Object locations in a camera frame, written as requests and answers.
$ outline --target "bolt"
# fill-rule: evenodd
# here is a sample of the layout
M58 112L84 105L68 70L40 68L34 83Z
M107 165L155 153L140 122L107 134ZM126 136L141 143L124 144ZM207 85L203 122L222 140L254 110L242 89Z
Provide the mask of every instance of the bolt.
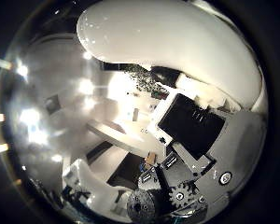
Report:
M229 184L231 182L231 178L232 178L231 172L226 172L219 179L219 183L221 185L227 185L227 184Z
M176 194L176 198L177 198L179 201L181 201L181 200L184 199L184 194L181 193L181 192L179 192L179 193Z
M199 203L205 203L205 198L203 196L201 196L199 199L198 199L198 202Z

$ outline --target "black plastic panel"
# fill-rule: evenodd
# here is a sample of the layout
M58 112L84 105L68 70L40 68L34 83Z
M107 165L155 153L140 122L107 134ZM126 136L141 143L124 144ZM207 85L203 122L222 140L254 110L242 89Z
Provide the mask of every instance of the black plastic panel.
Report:
M178 94L159 123L159 127L198 160L213 145L224 119L198 107L190 98Z

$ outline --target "black gear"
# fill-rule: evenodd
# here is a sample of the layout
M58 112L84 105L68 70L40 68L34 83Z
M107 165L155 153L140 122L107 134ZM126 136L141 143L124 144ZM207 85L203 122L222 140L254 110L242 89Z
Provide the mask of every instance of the black gear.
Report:
M194 199L189 185L180 184L171 189L169 200L176 208L185 207Z

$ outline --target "silver metal part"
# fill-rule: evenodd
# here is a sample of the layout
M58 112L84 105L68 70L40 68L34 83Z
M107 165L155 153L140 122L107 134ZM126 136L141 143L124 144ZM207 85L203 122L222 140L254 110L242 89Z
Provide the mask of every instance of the silver metal part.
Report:
M232 179L231 172L226 172L221 176L219 182L221 185L227 185L228 183L230 183L231 179Z

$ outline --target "metal gear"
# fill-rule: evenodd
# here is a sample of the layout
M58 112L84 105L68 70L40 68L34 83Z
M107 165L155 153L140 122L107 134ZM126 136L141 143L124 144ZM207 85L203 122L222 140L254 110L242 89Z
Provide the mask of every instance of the metal gear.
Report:
M180 184L171 189L169 200L176 208L185 207L194 199L189 185Z

